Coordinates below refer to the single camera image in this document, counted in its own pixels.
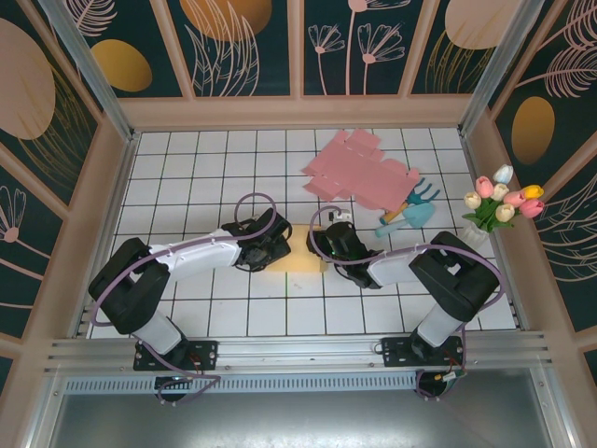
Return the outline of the aluminium frame post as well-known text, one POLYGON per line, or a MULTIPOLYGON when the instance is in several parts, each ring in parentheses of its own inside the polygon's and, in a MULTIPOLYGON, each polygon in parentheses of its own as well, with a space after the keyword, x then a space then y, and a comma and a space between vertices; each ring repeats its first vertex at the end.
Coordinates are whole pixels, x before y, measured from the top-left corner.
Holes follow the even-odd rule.
POLYGON ((44 10, 49 23, 54 26, 68 54, 80 69, 81 75, 88 81, 90 90, 102 105, 105 114, 115 125, 118 133, 127 142, 130 142, 134 137, 134 128, 126 118, 117 96, 93 57, 86 40, 76 28, 66 5, 62 0, 36 1, 44 10))
POLYGON ((544 3, 545 0, 521 0, 460 119, 458 131, 462 138, 466 139, 475 129, 500 81, 533 28, 544 3))

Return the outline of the grey metal panel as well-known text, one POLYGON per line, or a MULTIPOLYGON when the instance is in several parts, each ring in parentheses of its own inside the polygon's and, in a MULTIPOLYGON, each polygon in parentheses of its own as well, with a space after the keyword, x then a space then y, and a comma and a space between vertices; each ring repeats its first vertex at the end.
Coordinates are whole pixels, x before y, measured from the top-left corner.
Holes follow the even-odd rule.
POLYGON ((180 407, 150 396, 67 396, 34 448, 566 448, 531 399, 412 392, 207 394, 180 407))

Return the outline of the pink paper box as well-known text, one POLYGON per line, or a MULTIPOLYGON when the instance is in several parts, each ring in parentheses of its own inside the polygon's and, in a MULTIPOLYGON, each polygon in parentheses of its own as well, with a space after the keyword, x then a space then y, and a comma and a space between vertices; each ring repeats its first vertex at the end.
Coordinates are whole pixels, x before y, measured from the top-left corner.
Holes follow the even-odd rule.
POLYGON ((417 169, 390 159, 379 148, 381 139, 365 130, 340 130, 302 173, 304 188, 321 201, 354 201, 369 210, 395 211, 421 180, 417 169))

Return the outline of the teal toy rake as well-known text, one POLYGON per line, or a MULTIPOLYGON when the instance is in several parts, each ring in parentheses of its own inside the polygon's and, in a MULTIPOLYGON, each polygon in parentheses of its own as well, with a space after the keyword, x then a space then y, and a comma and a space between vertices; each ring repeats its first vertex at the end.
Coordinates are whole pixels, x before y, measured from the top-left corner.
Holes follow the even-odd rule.
POLYGON ((393 219, 395 219, 398 215, 400 215, 408 206, 410 205, 418 205, 422 203, 430 203, 433 201, 440 190, 437 189, 435 192, 431 193, 430 195, 426 196, 426 193, 433 187, 431 183, 427 183, 424 188, 422 185, 426 182, 424 177, 421 177, 419 182, 414 186, 412 191, 408 194, 405 202, 403 202, 395 211, 387 211, 384 215, 380 217, 380 222, 382 225, 389 224, 393 219))

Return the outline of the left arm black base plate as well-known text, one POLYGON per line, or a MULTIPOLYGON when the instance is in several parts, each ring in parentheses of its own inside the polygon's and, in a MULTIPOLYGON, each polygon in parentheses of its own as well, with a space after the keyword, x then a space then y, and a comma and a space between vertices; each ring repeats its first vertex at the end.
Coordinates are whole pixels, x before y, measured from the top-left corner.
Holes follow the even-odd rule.
MULTIPOLYGON (((217 341, 188 341, 183 340, 175 348, 161 357, 169 364, 183 371, 195 371, 202 373, 214 371, 218 355, 217 341)), ((166 371, 168 367, 163 365, 157 358, 142 344, 135 345, 135 356, 132 368, 135 371, 166 371)))

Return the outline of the aluminium mounting rail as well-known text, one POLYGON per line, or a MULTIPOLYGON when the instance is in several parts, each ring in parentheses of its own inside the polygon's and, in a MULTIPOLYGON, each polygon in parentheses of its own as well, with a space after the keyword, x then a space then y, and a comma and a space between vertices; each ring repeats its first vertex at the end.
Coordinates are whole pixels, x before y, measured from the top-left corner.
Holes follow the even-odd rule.
MULTIPOLYGON (((215 372, 315 373, 381 371, 380 335, 227 337, 219 341, 215 372)), ((43 372, 62 375, 133 373, 132 339, 72 339, 51 343, 43 372)), ((539 331, 471 331, 465 335, 465 366, 512 369, 554 360, 539 331)))

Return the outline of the artificial tulip bouquet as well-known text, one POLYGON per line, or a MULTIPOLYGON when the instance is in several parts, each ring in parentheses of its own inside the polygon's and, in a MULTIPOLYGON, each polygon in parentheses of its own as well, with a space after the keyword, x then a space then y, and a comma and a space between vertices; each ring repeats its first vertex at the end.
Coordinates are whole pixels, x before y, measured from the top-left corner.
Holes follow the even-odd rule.
POLYGON ((475 180, 474 190, 464 197, 465 206, 470 210, 463 219, 472 223, 480 231, 492 233, 499 228, 512 228, 517 216, 535 218, 545 208, 541 201, 544 190, 539 185, 512 190, 508 184, 514 169, 504 164, 492 178, 480 176, 475 180))

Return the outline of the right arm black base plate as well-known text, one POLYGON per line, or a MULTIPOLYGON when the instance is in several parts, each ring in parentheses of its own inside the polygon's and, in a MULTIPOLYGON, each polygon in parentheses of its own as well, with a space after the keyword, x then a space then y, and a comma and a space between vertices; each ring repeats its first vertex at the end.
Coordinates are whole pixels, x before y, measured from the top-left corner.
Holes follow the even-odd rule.
POLYGON ((449 337, 439 347, 417 338, 387 337, 381 339, 380 349, 385 367, 444 367, 451 361, 461 364, 465 353, 458 336, 449 337))

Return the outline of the yellow paper box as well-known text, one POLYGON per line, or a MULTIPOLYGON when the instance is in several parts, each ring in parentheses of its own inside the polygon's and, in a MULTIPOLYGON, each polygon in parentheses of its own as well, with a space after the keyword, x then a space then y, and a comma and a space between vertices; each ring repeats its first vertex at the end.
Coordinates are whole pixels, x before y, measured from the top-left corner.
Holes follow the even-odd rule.
POLYGON ((307 247, 309 226, 293 224, 293 232, 288 239, 290 254, 275 261, 266 268, 273 273, 324 273, 326 263, 307 247))

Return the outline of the white vase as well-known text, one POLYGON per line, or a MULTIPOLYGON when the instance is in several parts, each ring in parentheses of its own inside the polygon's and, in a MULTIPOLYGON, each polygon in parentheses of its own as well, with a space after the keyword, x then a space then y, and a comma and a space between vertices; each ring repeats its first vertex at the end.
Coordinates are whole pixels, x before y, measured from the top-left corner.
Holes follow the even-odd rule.
POLYGON ((458 231, 457 236, 468 246, 472 248, 481 247, 488 239, 489 233, 480 229, 476 224, 468 221, 465 226, 458 231))

